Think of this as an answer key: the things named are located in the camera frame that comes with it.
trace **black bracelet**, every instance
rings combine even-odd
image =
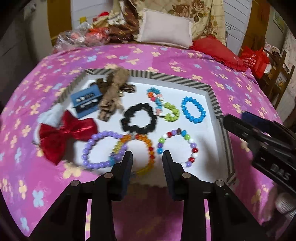
[[[148,115],[151,117],[150,124],[146,125],[145,127],[138,127],[137,125],[129,126],[130,118],[134,117],[135,112],[139,110],[145,110],[148,112]],[[153,114],[152,107],[148,103],[140,103],[134,106],[131,106],[126,112],[124,113],[123,119],[121,119],[122,129],[123,131],[129,131],[130,133],[138,133],[138,134],[147,134],[148,132],[152,132],[155,130],[157,116]]]

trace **velvet bow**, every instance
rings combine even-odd
[[[62,123],[60,129],[41,124],[39,131],[40,146],[44,155],[55,165],[64,156],[67,139],[73,137],[76,140],[88,141],[93,134],[98,133],[98,127],[92,118],[78,120],[68,110],[64,112]]]

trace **metal screw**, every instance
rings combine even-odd
[[[73,180],[71,182],[71,186],[73,186],[73,187],[76,187],[78,184],[79,184],[79,181],[78,180]]]
[[[189,177],[191,177],[191,174],[189,172],[184,172],[184,173],[182,173],[182,177],[189,178]]]
[[[111,178],[111,177],[113,177],[113,174],[111,172],[107,172],[107,173],[104,174],[104,177],[105,178]]]
[[[217,181],[216,181],[216,185],[217,185],[218,187],[223,187],[224,184],[225,184],[225,183],[224,183],[222,180],[217,180]]]

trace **pink floral bedsheet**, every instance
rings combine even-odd
[[[248,69],[235,72],[208,55],[192,50],[143,44],[106,45],[58,53],[44,58],[22,81],[1,114],[0,189],[25,235],[29,235],[64,188],[74,179],[96,176],[69,163],[53,166],[31,144],[40,113],[48,110],[72,79],[85,68],[148,70],[181,76],[212,86],[224,114],[249,111],[280,119]],[[272,181],[250,165],[244,141],[230,134],[236,168],[236,195],[262,222]],[[182,202],[173,202],[165,188],[132,185],[121,203],[114,203],[118,240],[180,240]],[[86,235],[90,229],[87,212]]]

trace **pillow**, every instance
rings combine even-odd
[[[188,18],[144,9],[137,41],[189,48],[192,45],[191,26]]]
[[[193,46],[190,49],[208,54],[214,60],[236,71],[246,71],[248,69],[237,55],[213,36],[193,41]]]

